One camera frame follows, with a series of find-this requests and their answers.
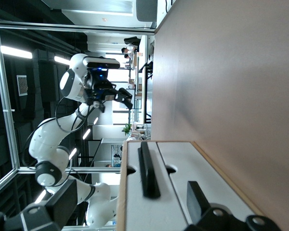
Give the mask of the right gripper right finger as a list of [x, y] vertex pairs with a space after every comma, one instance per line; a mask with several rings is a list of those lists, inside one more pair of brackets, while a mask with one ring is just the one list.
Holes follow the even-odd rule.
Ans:
[[245, 221], [235, 218], [221, 207], [212, 207], [196, 181], [187, 183], [187, 208], [192, 224], [186, 231], [279, 231], [271, 219], [247, 216]]

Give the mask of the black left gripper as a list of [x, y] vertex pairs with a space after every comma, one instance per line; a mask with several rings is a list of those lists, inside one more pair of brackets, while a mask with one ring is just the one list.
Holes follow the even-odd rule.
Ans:
[[129, 110], [132, 109], [132, 94], [126, 89], [120, 88], [117, 94], [116, 85], [108, 79], [108, 70], [103, 68], [89, 68], [85, 77], [86, 103], [98, 108], [102, 113], [105, 112], [105, 101], [115, 100], [124, 104]]

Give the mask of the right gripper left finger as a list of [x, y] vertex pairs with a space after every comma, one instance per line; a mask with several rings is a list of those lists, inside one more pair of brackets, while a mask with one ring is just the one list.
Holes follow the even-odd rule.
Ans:
[[68, 180], [48, 200], [31, 203], [12, 218], [0, 212], [0, 231], [60, 231], [77, 206], [77, 182]]

